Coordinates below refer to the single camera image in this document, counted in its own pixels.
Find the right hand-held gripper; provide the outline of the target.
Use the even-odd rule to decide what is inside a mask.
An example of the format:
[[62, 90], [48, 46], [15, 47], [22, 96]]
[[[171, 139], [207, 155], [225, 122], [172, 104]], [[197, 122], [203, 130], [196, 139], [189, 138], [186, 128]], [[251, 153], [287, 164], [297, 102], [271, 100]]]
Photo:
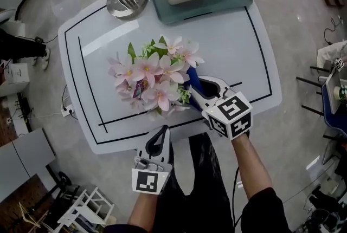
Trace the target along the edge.
[[252, 105], [241, 92], [233, 92], [217, 77], [199, 76], [200, 90], [189, 86], [191, 105], [202, 112], [209, 127], [233, 140], [253, 126]]

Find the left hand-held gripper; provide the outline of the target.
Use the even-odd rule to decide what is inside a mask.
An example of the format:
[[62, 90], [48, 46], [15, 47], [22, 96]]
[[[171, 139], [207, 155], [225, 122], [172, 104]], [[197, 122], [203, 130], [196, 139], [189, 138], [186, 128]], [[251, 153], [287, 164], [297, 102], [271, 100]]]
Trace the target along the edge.
[[170, 142], [170, 129], [164, 125], [148, 140], [146, 151], [138, 150], [132, 168], [134, 192], [152, 195], [162, 193], [173, 168], [169, 163]]

